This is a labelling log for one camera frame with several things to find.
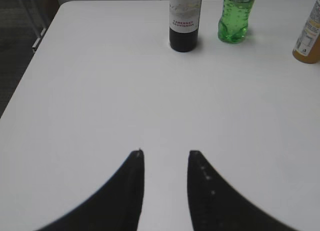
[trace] wine bottle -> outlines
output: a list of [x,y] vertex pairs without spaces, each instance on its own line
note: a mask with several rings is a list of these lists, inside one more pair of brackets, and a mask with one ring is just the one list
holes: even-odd
[[202,0],[170,0],[170,46],[178,52],[193,50],[198,41]]

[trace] plastic bottle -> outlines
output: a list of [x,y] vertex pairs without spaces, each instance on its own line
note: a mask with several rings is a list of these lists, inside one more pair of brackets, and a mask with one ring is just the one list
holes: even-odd
[[223,0],[218,37],[226,43],[239,43],[248,31],[248,19],[255,0]]
[[320,61],[320,0],[315,2],[293,49],[293,56],[307,64]]

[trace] dark glass bottle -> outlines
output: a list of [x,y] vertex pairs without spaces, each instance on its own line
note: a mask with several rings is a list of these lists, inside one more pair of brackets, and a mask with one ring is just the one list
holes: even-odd
[[198,41],[202,0],[170,0],[170,46],[178,52],[193,50]]

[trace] bottle base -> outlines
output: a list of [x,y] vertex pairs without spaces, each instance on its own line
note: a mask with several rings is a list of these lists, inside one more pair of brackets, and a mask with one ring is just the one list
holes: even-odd
[[307,56],[303,56],[295,50],[292,51],[292,55],[296,60],[298,60],[302,63],[305,63],[305,64],[309,64],[309,65],[316,64],[320,60],[320,58],[316,59],[316,58],[310,58]]
[[242,28],[234,28],[228,29],[222,20],[219,21],[219,30],[218,30],[218,38],[224,42],[229,44],[238,44],[241,43],[246,38],[246,34],[248,31],[248,24]]
[[198,29],[189,33],[169,31],[170,46],[173,50],[185,53],[193,50],[197,46]]

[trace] wine label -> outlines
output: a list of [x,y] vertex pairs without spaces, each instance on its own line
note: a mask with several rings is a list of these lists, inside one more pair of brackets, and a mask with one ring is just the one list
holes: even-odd
[[170,28],[178,33],[191,33],[199,28],[202,0],[170,0]]
[[304,25],[294,50],[303,56],[308,56],[320,35],[320,0],[315,2],[313,10]]

